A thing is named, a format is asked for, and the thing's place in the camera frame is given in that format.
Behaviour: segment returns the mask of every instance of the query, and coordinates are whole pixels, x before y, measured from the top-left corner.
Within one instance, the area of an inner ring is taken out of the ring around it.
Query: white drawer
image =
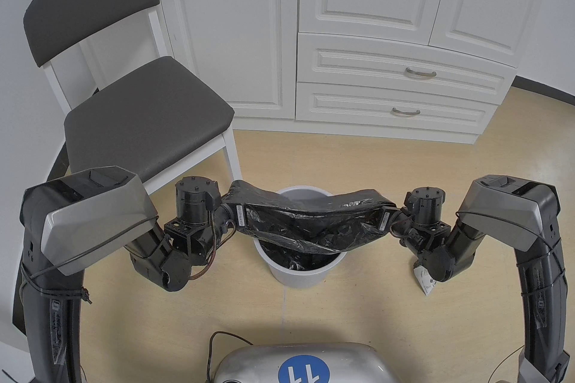
[[[396,89],[297,84],[297,120],[481,134],[496,108],[485,102]]]
[[[298,34],[300,83],[403,89],[500,104],[515,73],[516,69],[508,65],[432,46],[347,35]]]

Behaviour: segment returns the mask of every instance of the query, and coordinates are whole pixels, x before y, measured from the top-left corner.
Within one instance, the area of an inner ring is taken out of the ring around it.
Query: cabinet base
[[[315,133],[359,135],[367,137],[390,137],[421,141],[475,143],[477,134],[452,133],[429,129],[373,126],[351,123],[328,123],[326,121],[299,121],[278,118],[248,118],[237,116],[232,122],[234,129],[250,131],[283,131],[288,133]]]

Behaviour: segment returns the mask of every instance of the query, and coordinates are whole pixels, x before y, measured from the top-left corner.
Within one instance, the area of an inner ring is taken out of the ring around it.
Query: chair frame
[[[156,51],[158,52],[159,57],[162,56],[169,56],[169,52],[166,46],[166,42],[164,40],[164,36],[162,35],[162,28],[160,27],[160,20],[158,17],[158,6],[154,6],[152,8],[148,8],[148,20],[150,27],[152,29],[152,34],[154,35],[154,44],[156,46]],[[62,91],[62,87],[60,82],[58,81],[58,77],[54,72],[54,67],[52,66],[52,62],[48,61],[42,66],[46,77],[48,78],[48,83],[60,104],[64,115],[67,115],[71,110],[71,106],[66,99],[64,92]],[[166,185],[167,183],[171,182],[175,178],[181,176],[184,172],[190,169],[192,166],[195,166],[199,162],[203,161],[207,157],[213,155],[215,152],[219,150],[224,150],[224,157],[226,158],[226,163],[228,165],[228,172],[232,180],[240,180],[241,179],[241,169],[240,169],[240,161],[237,157],[237,149],[236,143],[234,140],[234,131],[230,126],[223,132],[222,134],[217,135],[211,141],[208,141],[201,147],[195,149],[179,161],[175,162],[171,166],[168,166],[166,169],[161,171],[160,173],[156,174],[154,177],[148,179],[144,183],[144,187],[148,193],[153,193],[158,190],[160,187]]]

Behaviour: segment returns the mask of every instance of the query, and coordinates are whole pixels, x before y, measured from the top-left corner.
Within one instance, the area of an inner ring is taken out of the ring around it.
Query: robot
[[[554,186],[508,176],[474,180],[453,228],[441,221],[445,193],[417,188],[404,207],[386,206],[382,234],[399,238],[417,264],[440,282],[469,268],[489,235],[515,250],[525,320],[519,383],[558,383],[567,281]],[[84,269],[125,247],[135,270],[174,292],[192,265],[209,267],[240,206],[222,202],[217,183],[203,177],[176,185],[176,218],[162,229],[137,175],[117,166],[94,168],[25,191],[20,296],[38,383],[81,382],[79,322]],[[363,344],[248,346],[228,355],[207,383],[400,383],[389,365]]]

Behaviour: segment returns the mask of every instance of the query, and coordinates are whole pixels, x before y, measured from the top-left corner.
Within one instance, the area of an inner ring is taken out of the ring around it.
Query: chair leg
[[[222,134],[226,146],[224,147],[224,155],[228,163],[229,175],[232,180],[241,180],[240,160],[237,157],[236,141],[234,140],[234,131],[230,126]]]

